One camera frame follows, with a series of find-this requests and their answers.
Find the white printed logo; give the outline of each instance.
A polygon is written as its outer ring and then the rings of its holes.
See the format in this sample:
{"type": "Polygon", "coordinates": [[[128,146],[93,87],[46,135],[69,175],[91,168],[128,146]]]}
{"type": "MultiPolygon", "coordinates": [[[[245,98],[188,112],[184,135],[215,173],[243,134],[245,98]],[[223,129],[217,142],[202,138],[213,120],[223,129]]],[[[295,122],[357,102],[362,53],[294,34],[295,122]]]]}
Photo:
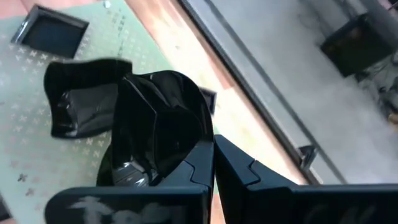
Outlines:
{"type": "Polygon", "coordinates": [[[69,208],[84,209],[85,224],[102,224],[102,217],[107,215],[112,216],[112,224],[160,224],[168,220],[171,220],[173,224],[185,223],[183,207],[165,207],[158,203],[146,205],[139,213],[130,210],[114,211],[101,203],[99,198],[86,196],[69,208]]]}

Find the white cross pattern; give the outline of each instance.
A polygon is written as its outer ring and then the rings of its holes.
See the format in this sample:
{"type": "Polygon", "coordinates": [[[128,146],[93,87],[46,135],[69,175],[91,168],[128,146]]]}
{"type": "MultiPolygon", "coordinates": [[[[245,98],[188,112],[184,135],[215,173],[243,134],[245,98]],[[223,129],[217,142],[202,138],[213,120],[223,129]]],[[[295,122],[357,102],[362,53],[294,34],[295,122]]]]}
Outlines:
{"type": "Polygon", "coordinates": [[[27,117],[26,116],[20,116],[19,117],[19,121],[22,121],[22,122],[26,122],[26,120],[27,120],[27,117]]]}
{"type": "Polygon", "coordinates": [[[88,138],[86,141],[87,145],[93,145],[93,139],[92,138],[88,138]]]}
{"type": "Polygon", "coordinates": [[[14,103],[14,104],[11,106],[11,109],[18,110],[18,109],[19,109],[19,105],[16,104],[16,103],[14,103]]]}
{"type": "Polygon", "coordinates": [[[30,52],[29,55],[32,56],[32,57],[36,57],[36,54],[37,54],[37,51],[33,50],[33,51],[30,52]]]}
{"type": "Polygon", "coordinates": [[[84,148],[83,149],[83,154],[84,155],[88,155],[88,153],[90,153],[90,150],[88,148],[84,148]]]}
{"type": "Polygon", "coordinates": [[[97,157],[97,158],[100,158],[100,152],[99,151],[94,151],[93,156],[97,157]]]}
{"type": "Polygon", "coordinates": [[[98,162],[92,161],[91,166],[97,168],[98,167],[98,162]]]}
{"type": "Polygon", "coordinates": [[[22,130],[22,126],[16,126],[14,128],[14,131],[16,131],[16,132],[20,132],[21,130],[22,130]]]}

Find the black panel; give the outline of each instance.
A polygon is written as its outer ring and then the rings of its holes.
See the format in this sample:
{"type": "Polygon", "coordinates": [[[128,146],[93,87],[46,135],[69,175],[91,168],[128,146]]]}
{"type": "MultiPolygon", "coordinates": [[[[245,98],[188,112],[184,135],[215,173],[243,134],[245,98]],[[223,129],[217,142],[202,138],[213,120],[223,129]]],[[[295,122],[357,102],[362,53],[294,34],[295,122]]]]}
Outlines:
{"type": "Polygon", "coordinates": [[[321,50],[347,77],[361,72],[393,53],[393,48],[376,32],[363,14],[329,36],[321,50]]]}
{"type": "Polygon", "coordinates": [[[50,199],[48,224],[83,223],[208,223],[200,186],[87,187],[68,189],[50,199]]]}
{"type": "Polygon", "coordinates": [[[0,195],[0,222],[3,220],[9,219],[9,218],[10,218],[10,214],[8,214],[6,206],[4,205],[4,202],[0,195]]]}
{"type": "Polygon", "coordinates": [[[87,138],[109,131],[118,96],[117,83],[131,70],[131,62],[114,58],[51,62],[44,74],[52,116],[51,135],[87,138]]]}
{"type": "Polygon", "coordinates": [[[35,5],[12,42],[73,58],[87,27],[88,22],[35,5]]]}
{"type": "Polygon", "coordinates": [[[398,223],[398,185],[299,186],[223,136],[216,136],[215,143],[216,177],[227,224],[398,223]]]}
{"type": "Polygon", "coordinates": [[[207,90],[205,88],[200,88],[201,93],[205,97],[207,106],[209,107],[210,113],[214,115],[216,110],[216,97],[217,93],[211,90],[207,90]]]}

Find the black plastic tray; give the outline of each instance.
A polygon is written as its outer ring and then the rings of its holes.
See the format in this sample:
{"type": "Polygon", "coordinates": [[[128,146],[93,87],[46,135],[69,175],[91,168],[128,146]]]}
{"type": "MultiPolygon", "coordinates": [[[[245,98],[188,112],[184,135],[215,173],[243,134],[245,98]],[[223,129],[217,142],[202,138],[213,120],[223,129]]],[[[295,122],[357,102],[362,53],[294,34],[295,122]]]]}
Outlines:
{"type": "Polygon", "coordinates": [[[88,24],[76,17],[34,5],[11,42],[73,58],[88,24]]]}

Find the black plastic piece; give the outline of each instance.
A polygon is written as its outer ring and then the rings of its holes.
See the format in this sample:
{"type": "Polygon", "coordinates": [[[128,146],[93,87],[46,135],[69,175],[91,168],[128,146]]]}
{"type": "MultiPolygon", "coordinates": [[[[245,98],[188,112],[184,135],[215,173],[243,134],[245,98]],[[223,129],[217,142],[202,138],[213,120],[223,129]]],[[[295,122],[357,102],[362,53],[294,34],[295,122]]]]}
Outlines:
{"type": "Polygon", "coordinates": [[[73,58],[88,22],[34,5],[11,42],[66,58],[73,58]]]}
{"type": "Polygon", "coordinates": [[[299,186],[220,135],[215,166],[227,224],[398,222],[398,185],[299,186]]]}
{"type": "Polygon", "coordinates": [[[6,206],[4,205],[4,201],[0,195],[0,222],[3,220],[7,220],[11,218],[10,214],[8,213],[6,206]]]}
{"type": "Polygon", "coordinates": [[[301,152],[300,168],[309,170],[318,154],[318,150],[314,146],[303,146],[298,150],[301,152]]]}
{"type": "Polygon", "coordinates": [[[361,72],[394,53],[393,46],[376,31],[368,14],[355,17],[327,37],[321,50],[344,77],[361,72]]]}
{"type": "Polygon", "coordinates": [[[209,107],[209,110],[210,110],[210,114],[214,115],[215,110],[216,110],[217,93],[215,91],[211,91],[206,88],[200,88],[200,91],[202,92],[203,96],[205,97],[207,106],[209,107]]]}
{"type": "Polygon", "coordinates": [[[214,184],[213,143],[200,141],[155,187],[87,187],[52,197],[47,224],[210,224],[214,184]]]}
{"type": "Polygon", "coordinates": [[[191,79],[168,70],[127,74],[119,82],[112,142],[97,185],[135,185],[137,179],[156,185],[198,141],[213,142],[213,124],[206,100],[191,79]],[[133,162],[142,176],[130,166],[133,162]]]}
{"type": "Polygon", "coordinates": [[[118,82],[131,70],[131,62],[112,58],[51,62],[44,75],[44,90],[52,115],[51,135],[86,138],[109,131],[118,82]]]}
{"type": "Polygon", "coordinates": [[[207,196],[199,185],[68,189],[50,199],[45,219],[47,224],[208,224],[207,196]]]}

